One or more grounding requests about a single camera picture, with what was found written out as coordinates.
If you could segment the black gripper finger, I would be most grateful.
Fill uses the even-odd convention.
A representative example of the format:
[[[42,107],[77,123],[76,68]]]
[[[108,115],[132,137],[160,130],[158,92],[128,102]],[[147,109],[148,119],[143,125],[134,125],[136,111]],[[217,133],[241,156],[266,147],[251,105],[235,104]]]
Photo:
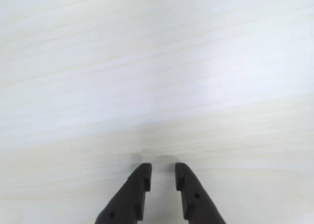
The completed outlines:
[[[183,218],[190,224],[224,224],[210,196],[185,163],[175,164],[176,190],[181,192]]]
[[[140,164],[96,218],[96,224],[136,224],[143,220],[151,190],[152,164]]]

